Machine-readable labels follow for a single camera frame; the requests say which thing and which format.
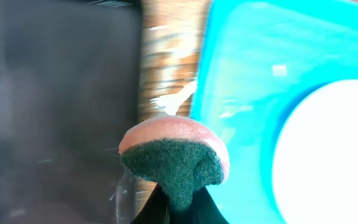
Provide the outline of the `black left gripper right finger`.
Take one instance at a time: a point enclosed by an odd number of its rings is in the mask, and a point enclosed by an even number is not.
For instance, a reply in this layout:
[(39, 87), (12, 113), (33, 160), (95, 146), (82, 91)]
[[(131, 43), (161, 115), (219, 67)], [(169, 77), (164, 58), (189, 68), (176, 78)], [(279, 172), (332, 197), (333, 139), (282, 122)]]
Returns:
[(202, 187), (193, 196), (193, 223), (229, 224), (210, 196), (206, 187)]

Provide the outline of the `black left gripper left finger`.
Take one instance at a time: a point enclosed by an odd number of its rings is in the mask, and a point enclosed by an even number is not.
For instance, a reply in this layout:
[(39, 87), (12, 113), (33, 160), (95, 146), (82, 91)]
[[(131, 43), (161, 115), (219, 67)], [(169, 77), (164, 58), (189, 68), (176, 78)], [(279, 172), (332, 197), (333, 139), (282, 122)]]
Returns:
[(131, 224), (169, 224), (170, 219), (169, 197), (157, 184), (146, 201), (140, 213), (131, 221)]

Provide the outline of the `light blue round plate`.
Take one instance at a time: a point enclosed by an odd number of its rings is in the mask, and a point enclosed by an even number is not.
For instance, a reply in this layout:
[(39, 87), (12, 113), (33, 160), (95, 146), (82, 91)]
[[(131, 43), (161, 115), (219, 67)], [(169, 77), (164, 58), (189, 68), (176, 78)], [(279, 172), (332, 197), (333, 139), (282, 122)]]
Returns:
[(284, 124), (272, 171), (291, 224), (358, 224), (358, 80), (308, 95)]

